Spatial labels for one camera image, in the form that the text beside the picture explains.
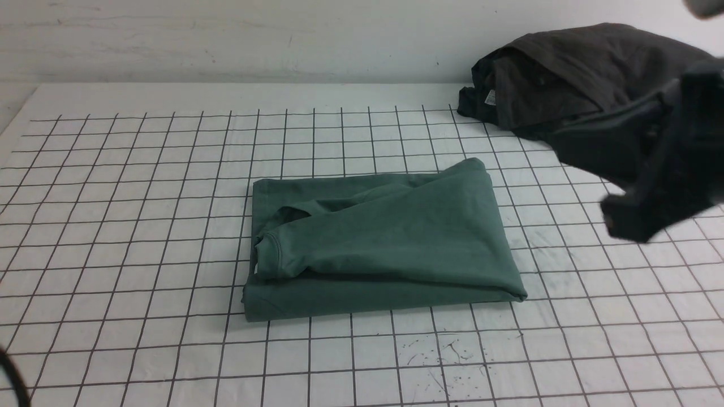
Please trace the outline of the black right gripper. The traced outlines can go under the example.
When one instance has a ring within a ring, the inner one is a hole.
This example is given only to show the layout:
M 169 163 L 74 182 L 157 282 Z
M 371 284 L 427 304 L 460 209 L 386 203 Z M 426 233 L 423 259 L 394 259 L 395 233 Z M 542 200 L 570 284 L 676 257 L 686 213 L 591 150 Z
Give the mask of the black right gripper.
M 668 85 L 546 137 L 558 159 L 622 190 L 600 202 L 610 236 L 647 243 L 722 203 L 722 86 Z

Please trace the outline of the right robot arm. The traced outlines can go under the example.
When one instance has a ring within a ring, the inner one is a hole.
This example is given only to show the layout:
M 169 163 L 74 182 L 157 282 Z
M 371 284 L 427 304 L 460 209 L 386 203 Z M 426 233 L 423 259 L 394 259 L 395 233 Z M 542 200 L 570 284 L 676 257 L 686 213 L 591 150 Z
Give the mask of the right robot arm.
M 612 237 L 647 242 L 722 202 L 722 60 L 704 54 L 673 77 L 678 49 L 645 31 L 605 23 L 551 33 L 535 83 L 566 81 L 601 113 L 549 137 L 559 160 L 625 190 L 601 203 Z

